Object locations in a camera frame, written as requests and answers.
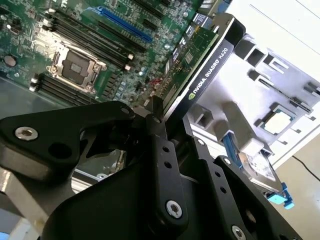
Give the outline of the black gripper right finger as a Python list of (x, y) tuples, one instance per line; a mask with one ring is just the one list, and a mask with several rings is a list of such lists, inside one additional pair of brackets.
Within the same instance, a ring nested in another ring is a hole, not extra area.
[(172, 124), (179, 171), (195, 180), (205, 239), (300, 240), (301, 236), (229, 158), (213, 158), (186, 117)]

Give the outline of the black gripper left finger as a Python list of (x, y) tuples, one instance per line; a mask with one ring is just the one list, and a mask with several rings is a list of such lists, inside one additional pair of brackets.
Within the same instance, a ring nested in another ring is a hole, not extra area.
[(175, 148), (156, 109), (140, 116), (119, 101), (7, 117), (0, 122), (0, 188), (42, 233), (51, 214), (76, 195), (71, 176), (87, 156), (124, 150), (124, 169), (141, 164), (150, 195), (148, 227), (181, 234), (188, 212)]

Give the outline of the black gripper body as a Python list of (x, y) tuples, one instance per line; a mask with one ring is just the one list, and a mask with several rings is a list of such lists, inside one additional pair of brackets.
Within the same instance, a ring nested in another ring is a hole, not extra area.
[(179, 236), (151, 232), (150, 198), (153, 190), (136, 164), (106, 178), (61, 203), (44, 228), (46, 240), (208, 240), (201, 219), (200, 189), (181, 176), (189, 223)]

